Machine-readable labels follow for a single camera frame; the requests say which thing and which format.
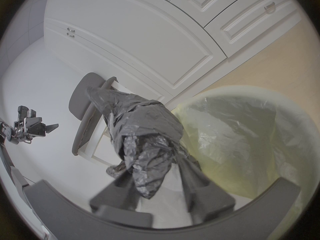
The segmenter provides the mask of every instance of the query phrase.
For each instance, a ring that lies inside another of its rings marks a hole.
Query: trash can
[[[225,191],[254,199],[279,177],[300,186],[269,239],[283,235],[320,181],[320,134],[310,116],[285,96],[254,86],[209,90],[172,112],[184,126],[182,145]]]

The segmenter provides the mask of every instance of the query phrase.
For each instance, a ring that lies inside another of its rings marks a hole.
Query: metal handle
[[[265,6],[264,9],[265,9],[265,10],[268,10],[268,9],[270,9],[271,7],[275,6],[275,5],[276,5],[276,3],[275,3],[275,2],[272,2],[272,3],[269,4],[268,6]]]

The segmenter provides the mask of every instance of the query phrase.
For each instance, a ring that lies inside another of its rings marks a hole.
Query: white wall
[[[12,125],[18,106],[27,106],[45,124],[59,128],[31,145],[6,148],[22,175],[36,182],[48,180],[58,191],[83,208],[113,179],[106,168],[71,153],[80,121],[68,109],[69,99],[83,76],[45,49],[44,38],[24,50],[0,79],[0,117]]]
[[[47,0],[26,0],[0,40],[0,78],[30,44],[43,37]]]

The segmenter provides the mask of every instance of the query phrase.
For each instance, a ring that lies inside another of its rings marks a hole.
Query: drawer handle
[[[269,10],[270,8],[272,8],[273,6],[275,6],[276,3],[275,2],[272,2],[271,4],[269,4],[268,6],[265,6],[264,9],[267,11]]]

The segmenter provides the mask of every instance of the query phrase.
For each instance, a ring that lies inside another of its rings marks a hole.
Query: robotic arm
[[[42,123],[42,117],[36,117],[36,111],[28,109],[26,106],[18,107],[18,120],[14,122],[13,127],[7,125],[0,118],[0,135],[14,144],[19,142],[31,144],[34,137],[45,137],[46,133],[48,134],[58,127],[58,123],[45,125]]]

